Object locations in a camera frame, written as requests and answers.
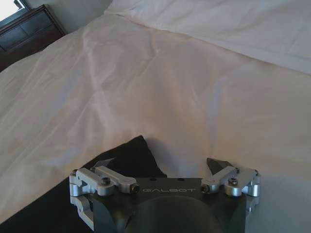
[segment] dresser drawer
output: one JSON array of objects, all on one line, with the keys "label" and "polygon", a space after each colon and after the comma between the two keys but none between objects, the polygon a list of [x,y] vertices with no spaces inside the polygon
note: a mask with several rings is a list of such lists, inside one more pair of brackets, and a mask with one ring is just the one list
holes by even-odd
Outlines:
[{"label": "dresser drawer", "polygon": [[49,17],[45,12],[41,12],[35,16],[32,16],[29,20],[20,24],[20,27],[28,35],[35,34],[36,32],[45,29],[52,24]]},{"label": "dresser drawer", "polygon": [[46,5],[32,9],[0,28],[0,72],[64,35]]},{"label": "dresser drawer", "polygon": [[22,28],[17,26],[0,35],[0,46],[5,50],[8,50],[10,47],[26,39],[27,37],[28,35],[22,30]]}]

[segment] wall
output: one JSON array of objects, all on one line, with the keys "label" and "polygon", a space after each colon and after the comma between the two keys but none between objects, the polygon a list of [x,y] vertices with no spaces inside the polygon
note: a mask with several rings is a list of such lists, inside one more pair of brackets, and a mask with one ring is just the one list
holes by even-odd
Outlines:
[{"label": "wall", "polygon": [[71,33],[101,16],[112,0],[26,0],[30,8],[48,4],[63,28]]}]

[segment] silver metal bracket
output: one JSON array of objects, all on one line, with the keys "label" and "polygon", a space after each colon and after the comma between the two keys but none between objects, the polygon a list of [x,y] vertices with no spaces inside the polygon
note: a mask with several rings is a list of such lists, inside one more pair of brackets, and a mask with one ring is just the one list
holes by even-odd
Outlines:
[{"label": "silver metal bracket", "polygon": [[104,166],[94,167],[92,171],[81,168],[74,170],[69,176],[70,202],[77,206],[79,217],[94,230],[93,212],[85,194],[109,196],[114,193],[115,186],[120,192],[135,194],[139,185],[135,178],[123,176]]},{"label": "silver metal bracket", "polygon": [[246,194],[246,220],[254,207],[259,204],[261,175],[257,170],[227,166],[216,174],[201,181],[203,193],[217,193],[221,185],[225,193],[231,197]]}]

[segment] white bedsheet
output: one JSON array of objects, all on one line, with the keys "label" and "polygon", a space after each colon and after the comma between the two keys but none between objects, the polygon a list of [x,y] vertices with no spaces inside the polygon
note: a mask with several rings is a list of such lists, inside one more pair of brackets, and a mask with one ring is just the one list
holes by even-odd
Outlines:
[{"label": "white bedsheet", "polygon": [[169,177],[258,169],[249,232],[310,232],[310,106],[310,75],[104,15],[0,74],[0,222],[142,134]]}]

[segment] black cloth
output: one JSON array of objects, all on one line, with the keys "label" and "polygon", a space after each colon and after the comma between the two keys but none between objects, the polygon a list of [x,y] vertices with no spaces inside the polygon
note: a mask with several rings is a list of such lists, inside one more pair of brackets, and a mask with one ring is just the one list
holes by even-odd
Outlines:
[{"label": "black cloth", "polygon": [[[98,155],[83,167],[114,158],[108,168],[130,177],[166,177],[158,168],[146,141],[138,136]],[[0,225],[0,233],[92,233],[70,203],[69,179],[26,206]]]}]

